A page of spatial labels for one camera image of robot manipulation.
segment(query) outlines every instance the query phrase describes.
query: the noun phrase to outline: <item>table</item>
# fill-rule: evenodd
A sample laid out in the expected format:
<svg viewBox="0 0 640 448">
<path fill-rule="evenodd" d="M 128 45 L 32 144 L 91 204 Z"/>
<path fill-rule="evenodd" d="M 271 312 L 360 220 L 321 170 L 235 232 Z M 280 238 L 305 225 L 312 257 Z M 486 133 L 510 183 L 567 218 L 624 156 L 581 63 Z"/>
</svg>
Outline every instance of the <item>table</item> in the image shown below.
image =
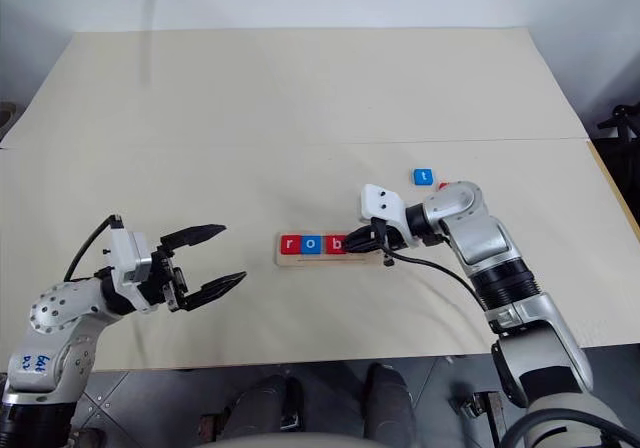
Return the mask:
<svg viewBox="0 0 640 448">
<path fill-rule="evenodd" d="M 525 30 L 77 34 L 0 152 L 0 363 L 28 307 L 108 213 L 153 240 L 224 223 L 176 256 L 194 312 L 132 314 L 97 369 L 488 352 L 456 283 L 423 267 L 279 268 L 276 235 L 350 230 L 365 183 L 478 183 L 583 346 L 640 339 L 640 244 Z M 78 268 L 104 265 L 103 238 Z M 460 270 L 446 247 L 420 248 Z"/>
</svg>

